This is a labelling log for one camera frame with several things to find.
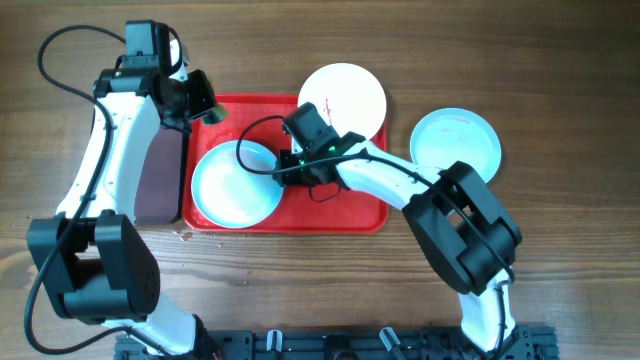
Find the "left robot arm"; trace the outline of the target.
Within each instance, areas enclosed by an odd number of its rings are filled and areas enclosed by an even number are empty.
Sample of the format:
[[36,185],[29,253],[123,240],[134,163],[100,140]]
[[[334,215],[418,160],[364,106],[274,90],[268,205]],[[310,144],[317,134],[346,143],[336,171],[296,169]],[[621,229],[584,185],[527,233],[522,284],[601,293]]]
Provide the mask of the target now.
[[160,290],[158,263],[135,227],[137,191],[160,129],[188,134],[216,124],[225,111],[206,75],[188,71],[177,32],[153,20],[130,21],[125,52],[102,71],[88,100],[89,143],[64,200],[49,219],[34,220],[27,244],[37,267],[34,291],[55,313],[122,332],[163,359],[217,359],[202,320]]

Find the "light blue plate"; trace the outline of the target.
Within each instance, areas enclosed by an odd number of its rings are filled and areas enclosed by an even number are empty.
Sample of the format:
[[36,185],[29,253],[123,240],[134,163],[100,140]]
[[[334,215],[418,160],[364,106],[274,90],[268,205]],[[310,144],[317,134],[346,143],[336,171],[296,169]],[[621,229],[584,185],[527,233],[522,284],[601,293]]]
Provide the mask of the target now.
[[252,141],[228,141],[208,151],[195,167],[192,199],[208,221],[248,228],[269,217],[284,193],[271,175],[276,156]]
[[435,171],[462,161],[485,182],[497,174],[502,160],[500,139],[493,127],[461,108],[443,108],[424,116],[412,131],[409,153],[413,163]]

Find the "green scrubbing sponge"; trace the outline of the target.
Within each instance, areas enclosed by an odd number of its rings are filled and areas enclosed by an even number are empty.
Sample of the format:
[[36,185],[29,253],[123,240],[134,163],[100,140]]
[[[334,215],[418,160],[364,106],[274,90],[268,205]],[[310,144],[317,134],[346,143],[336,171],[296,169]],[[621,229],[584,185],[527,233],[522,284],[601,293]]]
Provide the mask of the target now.
[[218,104],[206,110],[201,120],[205,125],[215,125],[221,123],[227,115],[228,111],[221,104]]

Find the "white plate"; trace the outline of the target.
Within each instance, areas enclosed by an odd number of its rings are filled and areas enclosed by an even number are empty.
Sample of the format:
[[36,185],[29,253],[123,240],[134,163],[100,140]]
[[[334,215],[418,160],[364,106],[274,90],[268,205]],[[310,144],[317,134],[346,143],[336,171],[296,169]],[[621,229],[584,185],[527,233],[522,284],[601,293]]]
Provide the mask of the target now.
[[379,80],[350,63],[329,64],[313,72],[298,94],[298,106],[312,103],[324,121],[343,136],[354,132],[371,140],[386,118],[387,100]]

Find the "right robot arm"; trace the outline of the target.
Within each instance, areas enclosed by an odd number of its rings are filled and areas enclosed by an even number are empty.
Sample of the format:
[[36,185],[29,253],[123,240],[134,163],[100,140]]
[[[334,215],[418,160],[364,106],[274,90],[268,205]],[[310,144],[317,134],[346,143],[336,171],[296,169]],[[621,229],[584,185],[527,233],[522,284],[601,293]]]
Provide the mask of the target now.
[[515,329],[507,288],[521,232],[472,166],[457,161],[429,176],[364,136],[339,135],[311,103],[282,120],[301,150],[280,157],[282,185],[339,188],[400,210],[431,268],[460,299],[461,330],[485,356],[498,358]]

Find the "light blue plate front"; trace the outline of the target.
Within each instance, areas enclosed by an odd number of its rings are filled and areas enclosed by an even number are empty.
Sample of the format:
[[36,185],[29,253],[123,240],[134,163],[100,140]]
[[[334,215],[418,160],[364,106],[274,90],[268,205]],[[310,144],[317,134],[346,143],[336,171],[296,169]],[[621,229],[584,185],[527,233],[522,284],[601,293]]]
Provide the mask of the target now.
[[271,175],[276,156],[252,141],[228,141],[208,151],[195,167],[192,199],[208,221],[248,228],[269,217],[284,193]]

